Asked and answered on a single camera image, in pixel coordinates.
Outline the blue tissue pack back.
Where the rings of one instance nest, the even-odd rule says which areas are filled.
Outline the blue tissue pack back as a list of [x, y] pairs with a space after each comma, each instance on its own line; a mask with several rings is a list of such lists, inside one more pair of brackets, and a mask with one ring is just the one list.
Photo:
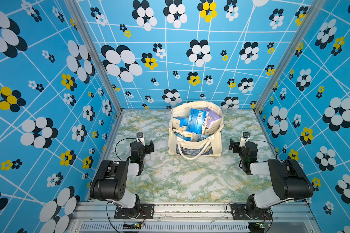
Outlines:
[[191, 109], [187, 125], [187, 131], [195, 134], [203, 134], [206, 127], [204, 126], [207, 117], [205, 110]]

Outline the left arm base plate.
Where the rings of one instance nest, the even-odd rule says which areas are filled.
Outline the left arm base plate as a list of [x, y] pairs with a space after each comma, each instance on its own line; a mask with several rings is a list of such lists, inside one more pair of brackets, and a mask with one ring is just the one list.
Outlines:
[[116, 207], [114, 219], [153, 219], [154, 210], [152, 203], [142, 203], [131, 209]]

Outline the blue tissue pack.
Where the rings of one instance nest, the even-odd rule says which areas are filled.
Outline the blue tissue pack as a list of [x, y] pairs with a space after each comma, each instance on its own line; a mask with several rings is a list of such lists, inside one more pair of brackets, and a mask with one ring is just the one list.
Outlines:
[[203, 134], [206, 127], [204, 126], [207, 117], [205, 110], [191, 109], [187, 125], [187, 131], [195, 134]]
[[186, 116], [186, 117], [184, 117], [184, 116], [174, 117], [172, 127], [173, 127], [173, 129], [185, 131], [185, 130], [187, 130], [188, 122], [189, 122], [188, 116]]

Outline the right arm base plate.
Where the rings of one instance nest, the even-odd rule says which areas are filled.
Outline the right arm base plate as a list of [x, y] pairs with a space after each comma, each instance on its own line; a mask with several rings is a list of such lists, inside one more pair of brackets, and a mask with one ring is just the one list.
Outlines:
[[232, 214], [234, 220], [271, 220], [273, 218], [270, 209], [259, 209], [241, 203], [230, 204], [228, 212]]

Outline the aluminium front rail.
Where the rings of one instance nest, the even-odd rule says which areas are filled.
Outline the aluminium front rail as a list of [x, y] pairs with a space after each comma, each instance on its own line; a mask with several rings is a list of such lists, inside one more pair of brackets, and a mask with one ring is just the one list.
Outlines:
[[240, 203], [153, 203], [138, 217], [115, 219], [115, 206], [81, 203], [68, 233], [320, 233], [306, 203], [282, 203], [250, 218]]

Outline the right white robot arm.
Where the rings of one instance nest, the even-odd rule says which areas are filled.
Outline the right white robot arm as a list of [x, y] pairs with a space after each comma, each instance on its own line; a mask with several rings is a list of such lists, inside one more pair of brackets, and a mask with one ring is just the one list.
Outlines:
[[228, 149], [239, 154], [239, 168], [246, 175], [268, 176], [271, 180], [269, 188], [248, 197], [243, 210], [248, 218], [268, 216], [275, 205], [313, 196], [313, 185], [296, 160], [269, 159], [258, 162], [258, 144], [247, 140], [235, 142], [231, 139]]

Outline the purple tissue pack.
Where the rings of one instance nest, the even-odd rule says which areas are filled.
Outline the purple tissue pack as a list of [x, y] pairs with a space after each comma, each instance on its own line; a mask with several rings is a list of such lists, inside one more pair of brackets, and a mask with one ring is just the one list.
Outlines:
[[207, 107], [203, 108], [203, 111], [207, 113], [207, 116], [205, 118], [207, 129], [212, 129], [220, 126], [220, 123], [222, 121], [221, 116], [219, 116], [217, 113], [215, 113], [213, 110]]

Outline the orange white tissue pack back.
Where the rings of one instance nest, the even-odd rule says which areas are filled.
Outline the orange white tissue pack back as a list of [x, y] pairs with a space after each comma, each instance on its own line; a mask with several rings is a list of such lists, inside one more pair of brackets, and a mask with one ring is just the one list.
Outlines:
[[180, 139], [183, 139], [185, 141], [189, 142], [199, 142], [202, 140], [207, 139], [209, 136], [207, 135], [202, 135], [202, 134], [196, 134], [188, 131], [181, 131], [177, 129], [173, 129], [173, 133], [179, 137]]

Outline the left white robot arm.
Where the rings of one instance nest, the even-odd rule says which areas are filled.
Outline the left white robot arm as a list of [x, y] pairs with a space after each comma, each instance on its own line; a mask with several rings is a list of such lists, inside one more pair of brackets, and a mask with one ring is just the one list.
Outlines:
[[90, 185], [91, 199], [112, 202], [117, 206], [115, 219], [142, 217], [144, 209], [140, 198], [126, 189], [127, 178], [140, 176], [144, 170], [144, 158], [154, 152], [154, 143], [140, 140], [130, 143], [130, 157], [126, 161], [104, 160]]

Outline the cream canvas tote bag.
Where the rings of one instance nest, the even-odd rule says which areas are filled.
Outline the cream canvas tote bag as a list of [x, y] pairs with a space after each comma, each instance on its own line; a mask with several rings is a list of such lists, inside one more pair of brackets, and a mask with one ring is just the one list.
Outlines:
[[187, 160], [220, 157], [224, 119], [221, 107], [210, 102], [185, 103], [172, 110], [168, 153]]

